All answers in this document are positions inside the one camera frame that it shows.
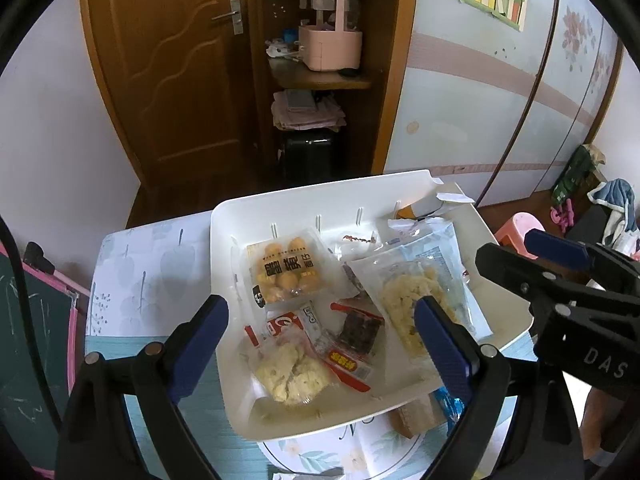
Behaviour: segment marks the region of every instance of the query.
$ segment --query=sliding wardrobe door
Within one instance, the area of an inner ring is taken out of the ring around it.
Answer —
[[[593,74],[591,75],[591,81],[589,82],[587,93],[584,96],[582,107],[554,161],[548,170],[546,170],[545,176],[540,180],[536,191],[550,189],[553,184],[555,184],[575,149],[584,142],[594,117],[598,113],[602,100],[604,99],[604,94],[609,85],[609,79],[612,77],[613,62],[616,57],[617,47],[618,36],[609,26],[609,23],[604,21],[602,25],[602,36],[600,38],[600,48],[596,56],[596,64],[593,68]]]
[[[603,24],[602,15],[589,0],[559,0],[542,81],[522,129],[480,205],[527,197],[542,180],[548,189],[552,175],[557,176],[564,166],[559,153],[566,161],[565,153],[570,156],[584,139],[593,122],[593,108],[599,105],[594,102],[588,111],[582,107],[591,89]]]
[[[417,0],[385,173],[428,168],[477,198],[532,92],[553,7],[528,0],[520,32],[458,0]]]

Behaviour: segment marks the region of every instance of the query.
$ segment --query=pink basket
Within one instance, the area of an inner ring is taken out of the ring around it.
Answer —
[[[321,30],[322,23],[299,28],[302,61],[316,72],[359,68],[362,33],[344,30],[344,0],[335,1],[335,30]]]

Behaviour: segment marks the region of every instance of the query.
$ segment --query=blue gripper pad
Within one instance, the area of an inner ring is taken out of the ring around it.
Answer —
[[[587,271],[591,268],[591,259],[585,246],[539,229],[532,229],[525,234],[524,246],[531,254],[565,269]]]
[[[224,298],[215,295],[209,296],[193,319],[185,323],[188,340],[174,362],[167,388],[174,404],[193,393],[228,323],[228,305]]]
[[[447,390],[453,397],[468,404],[473,396],[470,386],[473,366],[472,359],[465,354],[468,355],[472,349],[459,348],[451,333],[452,330],[464,328],[453,323],[432,296],[415,303],[414,322]],[[461,343],[468,347],[466,340]]]

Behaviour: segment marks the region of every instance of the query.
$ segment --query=wooden floor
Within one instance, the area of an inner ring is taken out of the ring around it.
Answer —
[[[519,212],[531,213],[535,216],[545,231],[556,236],[562,236],[562,231],[558,225],[551,221],[551,195],[549,191],[537,191],[528,198],[504,202],[501,204],[488,205],[478,208],[480,216],[489,226],[492,233],[495,233],[513,215]]]
[[[146,192],[141,188],[131,209],[127,229],[168,218],[208,211],[230,198],[267,192],[282,187],[282,182],[273,177],[260,177],[247,173],[240,178],[218,176],[180,186],[158,188],[151,192]],[[549,216],[550,206],[549,192],[539,191],[529,198],[479,207],[478,211],[493,233],[514,214],[524,211],[538,218],[546,231],[561,235],[559,227],[551,221]]]
[[[281,186],[282,183],[274,176],[243,173],[240,176],[220,175],[151,191],[140,187],[131,208],[127,229],[209,211],[230,198],[264,193]]]

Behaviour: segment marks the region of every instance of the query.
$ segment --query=cabinet shelf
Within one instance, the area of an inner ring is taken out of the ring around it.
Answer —
[[[282,88],[308,90],[364,90],[371,81],[363,76],[343,77],[337,72],[314,72],[304,63],[290,59],[270,58],[271,75]]]

